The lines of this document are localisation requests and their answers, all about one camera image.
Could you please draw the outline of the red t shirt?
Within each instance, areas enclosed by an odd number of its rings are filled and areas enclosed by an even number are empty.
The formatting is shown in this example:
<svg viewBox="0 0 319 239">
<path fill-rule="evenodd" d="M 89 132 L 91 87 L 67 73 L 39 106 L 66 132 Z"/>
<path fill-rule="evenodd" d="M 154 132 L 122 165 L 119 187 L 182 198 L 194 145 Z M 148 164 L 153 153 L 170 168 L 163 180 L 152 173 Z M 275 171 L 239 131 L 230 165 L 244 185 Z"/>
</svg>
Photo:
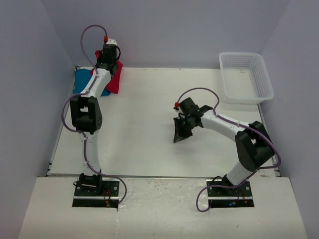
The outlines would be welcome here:
<svg viewBox="0 0 319 239">
<path fill-rule="evenodd" d="M 120 62 L 121 51 L 120 49 L 118 50 L 119 55 L 116 58 L 114 58 L 114 61 L 112 63 L 102 62 L 102 50 L 95 51 L 95 56 L 97 59 L 95 67 L 97 69 L 100 68 L 109 70 L 111 74 L 111 80 L 104 88 L 101 96 L 108 96 L 110 93 L 117 94 L 119 92 L 120 76 L 123 64 Z"/>
</svg>

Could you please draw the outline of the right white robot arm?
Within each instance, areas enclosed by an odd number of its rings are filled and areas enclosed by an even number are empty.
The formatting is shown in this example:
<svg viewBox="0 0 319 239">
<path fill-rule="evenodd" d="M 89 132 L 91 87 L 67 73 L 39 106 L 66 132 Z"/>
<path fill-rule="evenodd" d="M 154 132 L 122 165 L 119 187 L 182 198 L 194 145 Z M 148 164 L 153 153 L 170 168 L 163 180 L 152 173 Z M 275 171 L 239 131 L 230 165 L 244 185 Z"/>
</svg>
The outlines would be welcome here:
<svg viewBox="0 0 319 239">
<path fill-rule="evenodd" d="M 210 106 L 199 107 L 191 98 L 176 102 L 174 109 L 178 113 L 173 119 L 174 143 L 191 137 L 192 130 L 197 126 L 213 130 L 235 142 L 238 162 L 217 185 L 226 195 L 235 195 L 240 186 L 275 154 L 269 135 L 259 121 L 235 122 L 218 114 Z"/>
</svg>

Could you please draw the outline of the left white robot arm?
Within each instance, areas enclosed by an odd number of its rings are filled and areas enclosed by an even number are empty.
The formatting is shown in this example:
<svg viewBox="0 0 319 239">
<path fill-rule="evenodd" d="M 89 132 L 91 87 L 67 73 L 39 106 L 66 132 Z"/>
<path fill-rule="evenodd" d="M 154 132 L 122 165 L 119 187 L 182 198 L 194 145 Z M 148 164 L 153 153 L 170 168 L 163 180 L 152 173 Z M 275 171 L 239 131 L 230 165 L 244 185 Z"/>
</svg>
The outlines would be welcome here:
<svg viewBox="0 0 319 239">
<path fill-rule="evenodd" d="M 103 192 L 101 167 L 98 159 L 98 133 L 103 116 L 98 99 L 104 90 L 117 94 L 123 64 L 121 51 L 114 40 L 104 43 L 95 53 L 97 63 L 91 71 L 91 79 L 84 90 L 70 100 L 71 121 L 76 131 L 83 134 L 83 171 L 78 188 L 97 196 Z"/>
</svg>

